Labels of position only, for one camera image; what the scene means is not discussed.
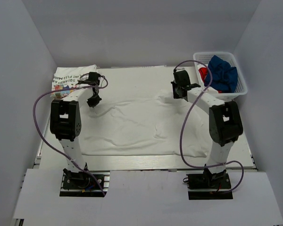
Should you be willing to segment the white t-shirt red graphic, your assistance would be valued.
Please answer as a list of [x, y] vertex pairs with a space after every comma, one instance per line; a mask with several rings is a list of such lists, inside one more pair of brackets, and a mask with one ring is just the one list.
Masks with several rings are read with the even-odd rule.
[[[200, 85], [204, 87], [205, 86], [204, 81], [205, 81], [206, 76], [208, 75], [208, 70], [203, 65], [197, 65], [197, 67], [198, 67], [198, 72], [200, 75]], [[207, 89], [207, 92], [210, 94], [220, 94], [221, 93], [221, 91], [218, 91], [212, 87], [209, 87]]]

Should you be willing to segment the white t-shirt black graphic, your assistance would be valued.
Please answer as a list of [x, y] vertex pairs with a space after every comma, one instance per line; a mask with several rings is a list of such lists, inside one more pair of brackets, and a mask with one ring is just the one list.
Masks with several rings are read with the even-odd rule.
[[79, 142], [84, 155], [208, 156], [208, 115], [167, 90], [126, 96], [101, 92], [94, 108], [82, 106]]

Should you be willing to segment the dark blue t-shirt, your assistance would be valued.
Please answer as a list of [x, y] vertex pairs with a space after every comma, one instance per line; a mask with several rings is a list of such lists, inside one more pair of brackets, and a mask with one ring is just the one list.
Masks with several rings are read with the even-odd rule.
[[219, 93], [234, 93], [238, 83], [238, 71], [227, 61], [214, 55], [209, 61], [208, 68], [212, 73], [211, 87]]

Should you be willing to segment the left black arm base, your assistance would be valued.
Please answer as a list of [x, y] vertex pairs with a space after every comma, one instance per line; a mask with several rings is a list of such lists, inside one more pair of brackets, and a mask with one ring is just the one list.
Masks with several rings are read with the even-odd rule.
[[96, 179], [82, 172], [73, 173], [64, 170], [59, 196], [60, 197], [101, 197], [105, 195], [101, 191], [100, 184], [106, 194], [109, 186], [109, 173], [95, 173]]

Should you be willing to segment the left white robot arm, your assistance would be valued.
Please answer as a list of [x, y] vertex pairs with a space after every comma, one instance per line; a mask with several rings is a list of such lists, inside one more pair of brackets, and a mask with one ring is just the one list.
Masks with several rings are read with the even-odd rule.
[[78, 136], [82, 130], [80, 107], [87, 104], [95, 107], [100, 101], [99, 85], [101, 75], [89, 72], [87, 78], [78, 81], [78, 90], [72, 90], [62, 99], [51, 102], [50, 131], [62, 145], [64, 153], [70, 158], [63, 172], [71, 182], [80, 188], [90, 183], [90, 176], [81, 170], [88, 170], [83, 159]]

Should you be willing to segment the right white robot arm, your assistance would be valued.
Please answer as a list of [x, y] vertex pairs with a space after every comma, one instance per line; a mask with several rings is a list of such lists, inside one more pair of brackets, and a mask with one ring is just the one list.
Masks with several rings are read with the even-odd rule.
[[243, 133], [238, 105], [234, 101], [218, 99], [204, 91], [200, 85], [192, 84], [185, 70], [174, 70], [173, 76], [173, 97], [184, 99], [208, 114], [212, 148], [204, 166], [203, 181], [210, 188], [216, 187], [226, 174], [225, 164], [229, 152]]

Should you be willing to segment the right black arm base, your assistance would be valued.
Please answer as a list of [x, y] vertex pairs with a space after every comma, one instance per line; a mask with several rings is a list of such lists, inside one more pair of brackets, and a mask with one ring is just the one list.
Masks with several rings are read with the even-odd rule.
[[231, 182], [229, 175], [212, 185], [205, 182], [203, 174], [187, 174], [183, 179], [183, 183], [187, 185], [189, 200], [232, 200], [233, 193], [227, 192], [231, 190]]

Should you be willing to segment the folded white cartoon t-shirt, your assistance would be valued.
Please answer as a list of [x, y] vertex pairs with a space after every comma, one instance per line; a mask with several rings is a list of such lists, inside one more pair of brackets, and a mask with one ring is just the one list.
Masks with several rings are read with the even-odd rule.
[[78, 81], [83, 77], [88, 77], [89, 72], [96, 72], [97, 66], [82, 66], [82, 67], [58, 67], [52, 81], [52, 90], [57, 92], [51, 93], [51, 97], [62, 99], [68, 96], [72, 90], [70, 88], [76, 88]]

